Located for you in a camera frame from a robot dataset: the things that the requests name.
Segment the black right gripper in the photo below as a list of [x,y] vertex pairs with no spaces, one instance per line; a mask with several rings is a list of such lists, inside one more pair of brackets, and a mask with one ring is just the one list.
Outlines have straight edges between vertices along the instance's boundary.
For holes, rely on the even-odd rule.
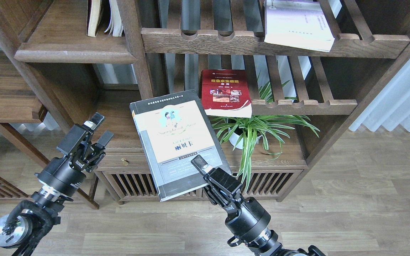
[[213,205],[223,208],[227,217],[225,225],[233,234],[227,243],[230,247],[245,243],[248,247],[263,247],[271,238],[268,224],[270,214],[253,197],[244,198],[242,184],[224,170],[208,164],[201,155],[191,164],[204,176],[208,185],[205,192]]

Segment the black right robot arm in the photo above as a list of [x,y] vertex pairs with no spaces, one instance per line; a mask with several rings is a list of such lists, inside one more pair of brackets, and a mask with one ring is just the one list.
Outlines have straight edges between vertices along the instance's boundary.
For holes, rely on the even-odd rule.
[[277,233],[268,228],[270,214],[255,198],[244,198],[242,183],[224,170],[212,167],[200,155],[191,163],[207,182],[205,192],[210,202],[227,213],[225,224],[233,234],[227,242],[230,247],[244,243],[256,256],[324,256],[316,246],[309,246],[308,251],[283,248]]

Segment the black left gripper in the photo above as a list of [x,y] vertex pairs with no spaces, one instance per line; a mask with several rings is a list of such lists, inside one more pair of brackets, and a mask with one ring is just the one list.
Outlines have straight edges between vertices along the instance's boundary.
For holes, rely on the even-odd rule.
[[73,194],[79,189],[87,173],[96,169],[105,156],[105,147],[114,133],[106,130],[92,144],[94,131],[105,120],[104,115],[96,112],[83,125],[75,124],[57,149],[64,154],[62,158],[53,158],[49,164],[37,174],[43,184],[35,193],[36,203],[54,203],[60,200],[73,201]]

